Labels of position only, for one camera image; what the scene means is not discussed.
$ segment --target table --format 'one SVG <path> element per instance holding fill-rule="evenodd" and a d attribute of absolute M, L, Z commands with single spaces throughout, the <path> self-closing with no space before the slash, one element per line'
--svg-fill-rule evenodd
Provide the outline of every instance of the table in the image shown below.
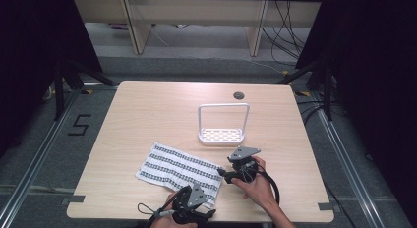
<path fill-rule="evenodd" d="M 233 94 L 240 91 L 243 100 Z M 198 138 L 198 107 L 205 103 L 249 103 L 243 146 L 257 147 L 267 172 L 278 184 L 281 207 L 293 222 L 331 222 L 322 177 L 294 95 L 288 85 L 134 82 L 119 85 L 70 202 L 72 218 L 149 219 L 137 211 L 142 202 L 161 207 L 170 191 L 135 177 L 154 142 L 162 143 L 230 169 L 226 157 L 236 147 L 206 146 Z M 215 117 L 208 116 L 209 121 Z M 210 220 L 270 222 L 242 191 L 220 187 Z"/>

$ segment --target striped towel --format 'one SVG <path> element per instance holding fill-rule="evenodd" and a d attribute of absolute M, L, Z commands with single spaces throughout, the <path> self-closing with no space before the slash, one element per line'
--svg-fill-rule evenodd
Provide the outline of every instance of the striped towel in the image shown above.
<path fill-rule="evenodd" d="M 217 168 L 207 160 L 190 155 L 176 148 L 155 142 L 141 169 L 136 173 L 140 180 L 164 186 L 174 191 L 198 183 L 212 208 L 220 188 L 222 177 Z"/>

